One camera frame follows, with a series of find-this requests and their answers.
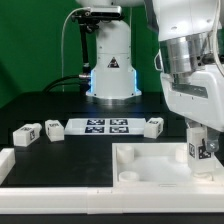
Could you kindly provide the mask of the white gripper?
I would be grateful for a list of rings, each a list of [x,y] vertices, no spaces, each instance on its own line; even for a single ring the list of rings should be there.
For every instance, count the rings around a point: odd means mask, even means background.
[[[207,151],[219,150],[219,135],[224,132],[224,76],[216,65],[185,74],[180,83],[165,72],[161,54],[154,59],[160,71],[165,101],[170,111],[205,125],[203,144]]]

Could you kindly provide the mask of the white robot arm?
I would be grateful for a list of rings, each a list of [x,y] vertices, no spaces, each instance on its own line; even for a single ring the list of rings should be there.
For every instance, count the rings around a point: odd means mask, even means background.
[[[142,94],[133,58],[133,29],[123,10],[142,6],[147,25],[157,33],[159,72],[168,108],[188,120],[187,133],[199,130],[199,144],[219,149],[224,132],[224,44],[220,37],[223,0],[75,0],[82,29],[96,34],[96,64],[87,95],[121,101]]]

